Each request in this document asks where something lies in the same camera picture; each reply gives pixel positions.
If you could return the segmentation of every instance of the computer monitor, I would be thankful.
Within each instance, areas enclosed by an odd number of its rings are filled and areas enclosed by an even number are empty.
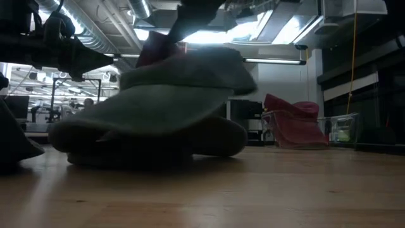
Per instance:
[[[28,117],[28,102],[30,96],[0,96],[8,109],[17,120],[26,120]]]

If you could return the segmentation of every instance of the ventilation duct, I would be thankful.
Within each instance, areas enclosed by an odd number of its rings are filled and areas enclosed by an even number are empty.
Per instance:
[[[51,14],[59,6],[56,0],[36,0],[39,9],[46,14]],[[81,7],[74,0],[65,0],[61,12],[68,15],[84,28],[83,34],[78,35],[84,46],[100,53],[118,53],[118,49],[104,35],[99,27],[87,16]],[[114,65],[121,71],[127,72],[134,69],[134,66],[125,59],[119,59]]]
[[[152,14],[152,6],[149,0],[128,0],[129,8],[138,19],[149,18]]]

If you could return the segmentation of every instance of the wooden tabletop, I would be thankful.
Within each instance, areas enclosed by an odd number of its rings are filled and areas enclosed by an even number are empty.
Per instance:
[[[405,227],[405,157],[246,148],[183,171],[78,168],[52,148],[0,176],[0,227]]]

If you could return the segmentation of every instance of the red fabric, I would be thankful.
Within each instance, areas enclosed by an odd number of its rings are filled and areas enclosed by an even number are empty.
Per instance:
[[[328,145],[317,122],[319,106],[316,103],[303,101],[290,104],[267,94],[264,106],[268,111],[274,111],[271,123],[275,138],[281,147],[305,148]]]
[[[167,35],[150,31],[149,37],[140,52],[136,67],[151,65],[182,52],[176,44],[168,43],[166,40]]]

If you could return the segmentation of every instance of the black machine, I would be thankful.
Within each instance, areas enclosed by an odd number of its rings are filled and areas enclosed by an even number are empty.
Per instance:
[[[113,64],[113,58],[85,47],[74,36],[75,26],[58,9],[42,24],[34,0],[0,0],[0,61],[54,67],[83,81],[83,73]],[[35,30],[30,31],[34,17]]]

